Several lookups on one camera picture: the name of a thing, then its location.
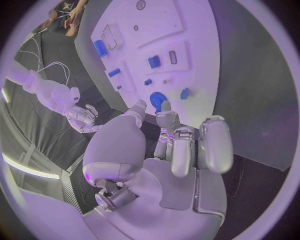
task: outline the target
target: light strip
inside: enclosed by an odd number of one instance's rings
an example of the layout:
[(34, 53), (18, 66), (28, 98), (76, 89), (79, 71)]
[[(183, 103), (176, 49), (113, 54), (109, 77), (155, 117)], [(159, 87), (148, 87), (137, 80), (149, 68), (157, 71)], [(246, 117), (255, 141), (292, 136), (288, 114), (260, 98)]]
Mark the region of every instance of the light strip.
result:
[(5, 102), (8, 104), (9, 103), (9, 99), (8, 99), (7, 95), (5, 94), (5, 91), (3, 90), (3, 88), (1, 88), (1, 92), (2, 92), (2, 95), (3, 95), (4, 99), (5, 99)]
[(24, 166), (20, 163), (15, 162), (14, 160), (11, 160), (8, 156), (6, 156), (3, 153), (2, 153), (2, 157), (3, 157), (3, 160), (5, 162), (7, 162), (9, 165), (11, 165), (12, 167), (19, 169), (25, 173), (32, 174), (32, 175), (39, 176), (39, 177), (49, 178), (49, 179), (60, 179), (60, 176), (58, 176), (57, 174), (51, 174), (51, 173), (46, 173), (46, 172), (31, 169), (27, 166)]

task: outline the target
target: blue connector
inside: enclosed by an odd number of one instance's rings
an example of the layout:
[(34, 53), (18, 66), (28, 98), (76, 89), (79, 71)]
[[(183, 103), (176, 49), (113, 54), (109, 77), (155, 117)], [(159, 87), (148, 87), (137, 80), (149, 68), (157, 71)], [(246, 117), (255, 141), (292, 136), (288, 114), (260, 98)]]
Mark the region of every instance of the blue connector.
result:
[(102, 40), (93, 42), (93, 46), (94, 46), (99, 58), (103, 58), (103, 57), (107, 56), (108, 51)]
[(152, 83), (152, 80), (151, 79), (148, 79), (147, 81), (145, 81), (145, 85), (148, 86)]
[(148, 58), (150, 68), (155, 69), (161, 65), (160, 57), (158, 55)]
[(188, 96), (189, 96), (189, 89), (188, 88), (183, 89), (181, 92), (180, 98), (182, 100), (186, 100), (186, 99), (188, 99)]
[(109, 73), (108, 73), (108, 76), (109, 76), (110, 78), (112, 78), (113, 76), (119, 74), (120, 72), (121, 72), (121, 70), (120, 70), (119, 68), (117, 68), (117, 69), (115, 69), (115, 70), (109, 72)]

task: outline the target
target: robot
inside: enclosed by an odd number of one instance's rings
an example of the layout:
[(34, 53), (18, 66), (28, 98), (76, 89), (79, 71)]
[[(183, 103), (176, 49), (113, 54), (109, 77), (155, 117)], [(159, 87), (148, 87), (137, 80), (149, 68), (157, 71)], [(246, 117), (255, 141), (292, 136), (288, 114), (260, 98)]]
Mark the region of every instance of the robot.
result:
[(94, 221), (113, 226), (106, 229), (106, 236), (116, 232), (123, 236), (119, 239), (216, 236), (227, 210), (221, 174), (233, 164), (231, 136), (223, 117), (214, 115), (200, 124), (197, 152), (195, 129), (181, 126), (170, 102), (164, 101), (156, 114), (161, 131), (154, 158), (144, 160), (146, 137), (140, 128), (147, 105), (142, 99), (124, 114), (94, 126), (96, 109), (76, 106), (78, 88), (44, 80), (16, 61), (6, 77), (66, 116), (77, 131), (96, 132), (85, 150), (83, 174), (89, 184), (100, 188)]

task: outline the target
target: person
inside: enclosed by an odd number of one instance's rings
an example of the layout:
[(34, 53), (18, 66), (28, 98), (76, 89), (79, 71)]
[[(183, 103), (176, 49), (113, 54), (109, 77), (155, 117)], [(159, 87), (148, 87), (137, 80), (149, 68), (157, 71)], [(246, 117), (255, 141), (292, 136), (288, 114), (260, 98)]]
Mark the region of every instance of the person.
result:
[[(38, 34), (45, 28), (50, 32), (61, 32), (68, 37), (77, 34), (80, 19), (83, 14), (84, 6), (88, 0), (64, 0), (58, 4), (50, 13), (48, 20), (44, 21), (32, 33)], [(66, 20), (70, 20), (70, 25), (65, 28)]]

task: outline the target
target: blue gear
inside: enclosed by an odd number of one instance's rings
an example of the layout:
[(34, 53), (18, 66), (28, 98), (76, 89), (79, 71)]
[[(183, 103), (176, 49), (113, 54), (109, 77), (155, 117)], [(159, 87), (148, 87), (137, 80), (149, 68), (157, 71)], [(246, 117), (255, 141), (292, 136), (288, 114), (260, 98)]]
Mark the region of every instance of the blue gear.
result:
[(162, 111), (162, 103), (167, 100), (168, 99), (166, 98), (166, 96), (160, 92), (154, 92), (151, 94), (150, 102), (151, 102), (152, 106), (155, 107), (155, 109), (156, 109), (155, 114)]

